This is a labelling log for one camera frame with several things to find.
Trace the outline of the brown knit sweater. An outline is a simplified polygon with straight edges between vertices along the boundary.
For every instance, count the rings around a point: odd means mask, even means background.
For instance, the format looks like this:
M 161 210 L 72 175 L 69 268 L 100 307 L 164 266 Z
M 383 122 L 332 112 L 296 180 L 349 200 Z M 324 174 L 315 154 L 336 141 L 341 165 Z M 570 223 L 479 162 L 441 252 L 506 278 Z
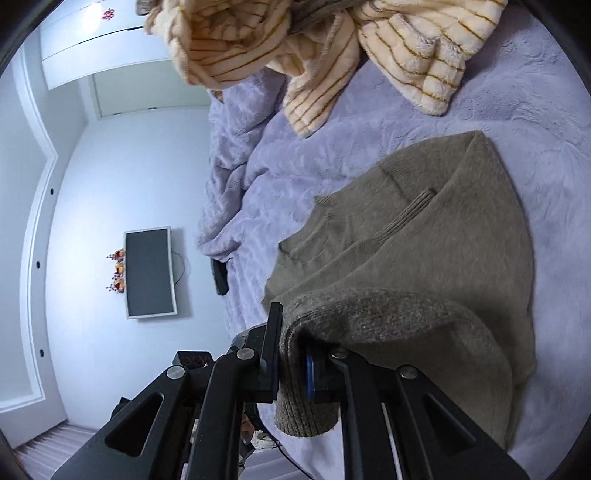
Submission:
M 403 148 L 320 196 L 280 242 L 263 302 L 283 306 L 276 426 L 313 437 L 339 419 L 304 392 L 304 343 L 422 370 L 500 446 L 535 367 L 533 250 L 513 183 L 479 131 Z

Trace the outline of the cream striped fleece garment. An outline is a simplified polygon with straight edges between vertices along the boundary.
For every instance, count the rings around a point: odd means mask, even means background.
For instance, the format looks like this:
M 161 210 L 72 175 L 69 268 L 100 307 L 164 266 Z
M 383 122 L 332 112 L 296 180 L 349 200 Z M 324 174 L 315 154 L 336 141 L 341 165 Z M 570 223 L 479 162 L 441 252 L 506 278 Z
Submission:
M 187 84 L 217 98 L 263 68 L 287 76 L 283 111 L 298 136 L 329 119 L 369 59 L 425 114 L 446 113 L 466 63 L 504 1 L 154 1 L 144 29 Z

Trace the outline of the lavender embossed bed blanket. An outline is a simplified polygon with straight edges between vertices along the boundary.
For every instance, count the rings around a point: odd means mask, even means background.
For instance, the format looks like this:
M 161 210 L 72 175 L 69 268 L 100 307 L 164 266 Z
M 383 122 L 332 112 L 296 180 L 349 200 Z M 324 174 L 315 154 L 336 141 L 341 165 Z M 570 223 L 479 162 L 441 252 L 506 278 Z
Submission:
M 590 414 L 590 96 L 549 21 L 509 5 L 442 117 L 422 114 L 365 63 L 329 122 L 301 139 L 277 110 L 282 87 L 280 75 L 259 72 L 209 112 L 211 176 L 197 245 L 228 266 L 228 333 L 266 318 L 277 246 L 304 225 L 315 196 L 400 148 L 480 130 L 523 200 L 536 260 L 537 368 L 511 453 L 533 479 L 554 474 Z

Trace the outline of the wall mounted television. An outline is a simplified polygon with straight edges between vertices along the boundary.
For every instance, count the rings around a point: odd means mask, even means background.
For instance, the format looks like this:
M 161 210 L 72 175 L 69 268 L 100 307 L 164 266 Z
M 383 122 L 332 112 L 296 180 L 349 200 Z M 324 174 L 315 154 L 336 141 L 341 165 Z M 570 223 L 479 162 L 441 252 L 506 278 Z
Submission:
M 126 315 L 130 319 L 177 314 L 169 227 L 124 234 Z

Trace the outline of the orange wall decoration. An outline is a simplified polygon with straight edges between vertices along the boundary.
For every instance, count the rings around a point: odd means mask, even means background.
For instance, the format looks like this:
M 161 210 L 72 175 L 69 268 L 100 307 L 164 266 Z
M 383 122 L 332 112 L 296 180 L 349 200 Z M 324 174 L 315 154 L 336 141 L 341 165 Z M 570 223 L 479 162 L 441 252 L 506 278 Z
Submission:
M 114 262 L 114 272 L 111 283 L 107 287 L 110 292 L 123 294 L 125 292 L 125 249 L 119 249 L 109 254 L 107 259 Z

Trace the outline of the white door frame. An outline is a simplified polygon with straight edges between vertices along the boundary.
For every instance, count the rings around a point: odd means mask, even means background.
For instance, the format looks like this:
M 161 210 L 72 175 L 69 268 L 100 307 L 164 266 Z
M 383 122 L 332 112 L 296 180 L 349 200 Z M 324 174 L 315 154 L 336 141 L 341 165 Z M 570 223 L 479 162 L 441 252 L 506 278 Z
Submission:
M 59 156 L 35 100 L 26 55 L 19 49 L 10 62 L 16 92 L 43 158 L 24 230 L 19 271 L 19 326 L 31 392 L 1 403 L 1 430 L 16 448 L 66 420 L 53 370 L 46 323 L 45 265 L 50 233 L 47 194 Z

